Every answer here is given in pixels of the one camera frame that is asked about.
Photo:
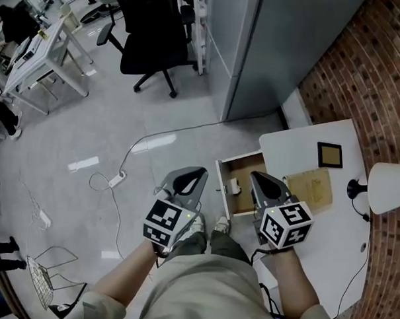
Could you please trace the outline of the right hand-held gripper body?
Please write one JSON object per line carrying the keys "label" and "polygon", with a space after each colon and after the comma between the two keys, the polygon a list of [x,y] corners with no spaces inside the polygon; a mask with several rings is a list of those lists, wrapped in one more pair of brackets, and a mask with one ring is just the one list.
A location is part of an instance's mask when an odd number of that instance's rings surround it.
{"label": "right hand-held gripper body", "polygon": [[269,242],[283,250],[304,242],[315,222],[306,202],[292,194],[283,181],[267,173],[254,171],[249,177],[258,213],[255,229],[260,245]]}

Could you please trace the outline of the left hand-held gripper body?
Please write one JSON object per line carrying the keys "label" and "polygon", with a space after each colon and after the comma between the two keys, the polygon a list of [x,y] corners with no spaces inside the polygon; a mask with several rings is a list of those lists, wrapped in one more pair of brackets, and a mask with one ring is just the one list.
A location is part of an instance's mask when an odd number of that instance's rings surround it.
{"label": "left hand-held gripper body", "polygon": [[197,207],[207,179],[204,167],[189,166],[168,173],[155,189],[156,201],[144,219],[143,237],[156,254],[168,254],[200,215]]}

